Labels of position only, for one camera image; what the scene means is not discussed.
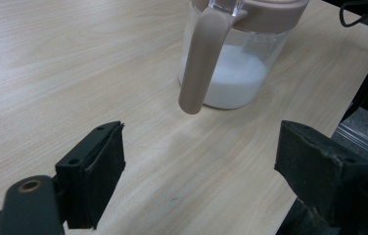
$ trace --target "table surface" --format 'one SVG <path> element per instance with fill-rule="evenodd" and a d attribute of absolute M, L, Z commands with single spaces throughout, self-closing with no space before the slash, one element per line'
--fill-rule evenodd
<path fill-rule="evenodd" d="M 187 17 L 180 0 L 0 0 L 0 210 L 13 183 L 54 175 L 92 128 L 121 120 L 126 169 L 96 234 L 276 232 L 295 198 L 273 169 L 280 122 L 333 134 L 368 72 L 368 26 L 342 28 L 312 0 L 253 102 L 189 116 Z"/>

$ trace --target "pitcher lid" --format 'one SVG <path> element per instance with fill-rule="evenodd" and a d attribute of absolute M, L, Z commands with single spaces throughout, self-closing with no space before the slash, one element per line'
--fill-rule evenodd
<path fill-rule="evenodd" d="M 294 28 L 309 0 L 246 0 L 242 10 L 248 16 L 234 27 L 242 31 L 282 32 Z M 208 0 L 192 0 L 193 6 L 202 12 Z"/>

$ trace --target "milk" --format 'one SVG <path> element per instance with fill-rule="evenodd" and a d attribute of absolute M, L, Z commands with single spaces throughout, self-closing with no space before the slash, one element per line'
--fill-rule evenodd
<path fill-rule="evenodd" d="M 184 73 L 187 56 L 182 58 Z M 220 109 L 236 109 L 249 103 L 267 75 L 266 65 L 242 47 L 223 45 L 208 87 L 205 104 Z"/>

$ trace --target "clear container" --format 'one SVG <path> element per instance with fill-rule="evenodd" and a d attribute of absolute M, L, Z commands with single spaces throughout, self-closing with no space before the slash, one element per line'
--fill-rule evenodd
<path fill-rule="evenodd" d="M 192 40 L 196 40 L 192 39 L 193 32 L 201 15 L 202 12 L 198 7 L 194 3 L 190 3 L 189 20 L 184 32 L 181 68 L 178 74 L 181 83 L 183 83 L 185 77 Z M 213 67 L 212 75 L 207 78 L 210 81 L 207 84 L 207 92 L 205 92 L 203 103 L 220 109 L 236 109 L 252 101 L 260 84 L 266 78 L 280 54 L 289 34 L 289 30 L 282 32 L 255 32 L 246 29 L 241 30 L 236 28 L 236 26 L 237 24 L 235 23 L 228 30 L 222 47 L 221 49 L 219 48 L 219 56 L 216 59 L 215 67 Z M 195 45 L 196 47 L 201 47 L 196 50 L 197 52 L 204 49 L 204 46 L 199 44 Z M 214 56 L 210 54 L 213 53 L 210 53 L 210 51 L 204 54 L 193 52 L 193 58 L 190 58 L 190 60 L 192 62 L 193 60 L 198 60 L 198 62 L 192 65 L 191 70 L 193 73 L 188 72 L 188 74 L 196 74 L 198 71 L 199 73 L 204 72 L 206 60 L 214 60 Z M 194 75 L 187 78 L 192 80 L 187 81 L 187 84 L 192 83 L 191 88 L 187 89 L 186 92 L 182 90 L 180 94 L 180 106 L 189 114 L 196 114 L 201 108 L 196 108 L 194 111 L 192 108 L 187 109 L 186 106 L 189 101 L 182 101 L 182 96 L 184 96 L 182 93 L 185 93 L 186 97 L 192 99 L 194 96 L 197 96 L 195 93 L 199 92 L 194 88 L 197 87 L 197 84 L 194 83 L 197 83 L 200 79 L 193 79 L 193 77 Z"/>

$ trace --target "wood grain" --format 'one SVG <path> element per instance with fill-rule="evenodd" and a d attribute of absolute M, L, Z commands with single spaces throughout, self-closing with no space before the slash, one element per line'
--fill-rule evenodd
<path fill-rule="evenodd" d="M 96 234 L 275 233 L 295 198 L 273 169 L 280 121 L 334 132 L 368 72 L 368 27 L 312 0 L 253 102 L 188 116 L 187 14 L 179 0 L 0 1 L 0 209 L 14 182 L 54 175 L 121 120 L 126 170 Z"/>

